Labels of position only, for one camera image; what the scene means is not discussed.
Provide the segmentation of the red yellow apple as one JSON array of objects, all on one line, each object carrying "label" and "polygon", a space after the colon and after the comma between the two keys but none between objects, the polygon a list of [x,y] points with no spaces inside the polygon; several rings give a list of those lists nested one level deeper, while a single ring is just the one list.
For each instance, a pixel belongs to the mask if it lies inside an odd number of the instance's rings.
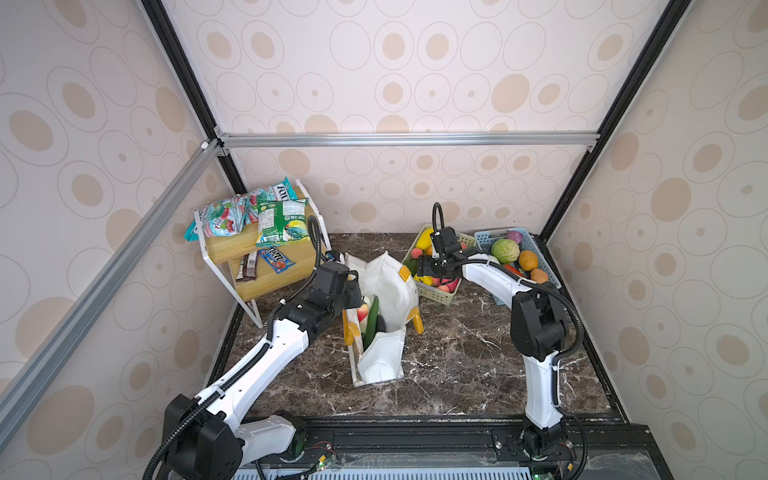
[{"label": "red yellow apple", "polygon": [[357,320],[360,324],[363,324],[367,321],[367,318],[369,316],[370,307],[368,304],[361,305],[357,310]]}]

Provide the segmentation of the white grocery bag yellow handles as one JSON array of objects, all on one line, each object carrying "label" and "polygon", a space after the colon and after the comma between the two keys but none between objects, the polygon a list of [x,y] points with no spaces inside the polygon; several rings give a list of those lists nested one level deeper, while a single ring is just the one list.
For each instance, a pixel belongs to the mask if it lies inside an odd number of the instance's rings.
[{"label": "white grocery bag yellow handles", "polygon": [[361,387],[400,379],[407,325],[424,331],[416,281],[388,253],[369,262],[347,254],[344,264],[359,274],[363,295],[363,305],[344,314],[352,383]]}]

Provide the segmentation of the green cucumber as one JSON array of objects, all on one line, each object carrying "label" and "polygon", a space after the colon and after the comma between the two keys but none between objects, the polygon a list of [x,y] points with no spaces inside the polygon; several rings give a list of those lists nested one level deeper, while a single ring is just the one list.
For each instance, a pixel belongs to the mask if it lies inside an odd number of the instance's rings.
[{"label": "green cucumber", "polygon": [[379,313],[380,313],[379,297],[374,296],[368,311],[366,330],[363,336],[363,346],[365,350],[367,350],[370,347],[377,333]]}]

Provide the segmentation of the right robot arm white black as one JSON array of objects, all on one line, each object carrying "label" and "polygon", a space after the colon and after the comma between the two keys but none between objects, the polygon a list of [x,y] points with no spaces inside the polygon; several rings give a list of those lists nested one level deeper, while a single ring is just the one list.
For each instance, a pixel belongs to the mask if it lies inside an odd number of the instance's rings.
[{"label": "right robot arm white black", "polygon": [[530,459],[544,460],[566,440],[560,363],[583,343],[583,322],[552,283],[528,280],[480,250],[463,247],[455,230],[445,224],[438,202],[432,207],[431,226],[433,253],[419,257],[417,274],[474,283],[510,310],[510,337],[523,357],[526,375],[526,424],[521,443]]}]

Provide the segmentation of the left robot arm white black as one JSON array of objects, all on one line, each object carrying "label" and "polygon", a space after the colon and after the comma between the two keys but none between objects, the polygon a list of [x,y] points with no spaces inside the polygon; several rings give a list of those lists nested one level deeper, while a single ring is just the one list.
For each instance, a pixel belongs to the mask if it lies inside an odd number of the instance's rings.
[{"label": "left robot arm white black", "polygon": [[307,225],[315,250],[310,277],[272,310],[264,337],[234,367],[197,396],[180,394],[167,406],[163,440],[144,478],[164,465],[183,479],[231,479],[245,464],[299,449],[298,418],[282,412],[248,422],[246,414],[292,360],[363,303],[358,272],[323,252],[316,217]]}]

